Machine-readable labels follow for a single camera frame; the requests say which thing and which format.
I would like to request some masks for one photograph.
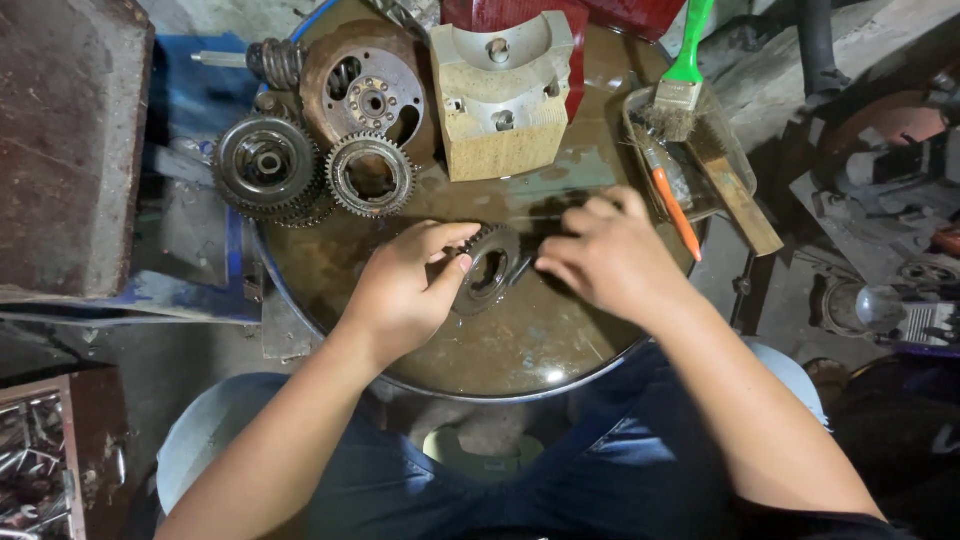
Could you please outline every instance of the green brush handle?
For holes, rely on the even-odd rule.
[[[702,83],[704,76],[697,69],[697,46],[700,36],[707,26],[713,0],[689,0],[686,7],[686,26],[684,27],[684,45],[680,48],[677,61],[661,77],[664,80]]]

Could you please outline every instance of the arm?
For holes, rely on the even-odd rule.
[[[827,430],[680,272],[635,191],[615,187],[568,210],[564,227],[578,237],[544,241],[537,268],[657,339],[700,408],[741,497],[883,519]]]
[[[156,540],[262,537],[310,500],[364,388],[444,322],[470,259],[433,283],[425,266],[479,231],[423,222],[378,249],[340,323],[227,450],[197,478]]]

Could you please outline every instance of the stacked gears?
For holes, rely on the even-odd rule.
[[[386,163],[389,175],[355,178],[358,168],[365,171],[376,168],[372,160]],[[393,141],[374,132],[342,138],[326,158],[326,180],[342,207],[370,218],[399,213],[416,187],[414,168],[407,154]]]
[[[485,225],[461,253],[470,256],[470,266],[460,285],[453,310],[458,315],[476,315],[503,298],[512,284],[512,274],[520,265],[520,234],[502,223]]]
[[[217,143],[214,183],[241,214],[301,227],[324,214],[318,154],[310,135],[293,119],[252,114],[227,130]]]

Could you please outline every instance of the person's left hand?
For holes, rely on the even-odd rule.
[[[446,320],[470,257],[451,260],[432,283],[426,265],[444,259],[445,247],[463,246],[479,231],[476,223],[424,221],[377,248],[333,333],[366,340],[379,371],[421,347]]]

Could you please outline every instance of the rusty disc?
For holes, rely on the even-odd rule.
[[[375,132],[397,142],[414,165],[438,146],[432,90],[426,47],[376,20],[346,23],[314,41],[300,82],[303,115],[325,150],[347,135]],[[374,170],[380,163],[364,164],[385,172]]]

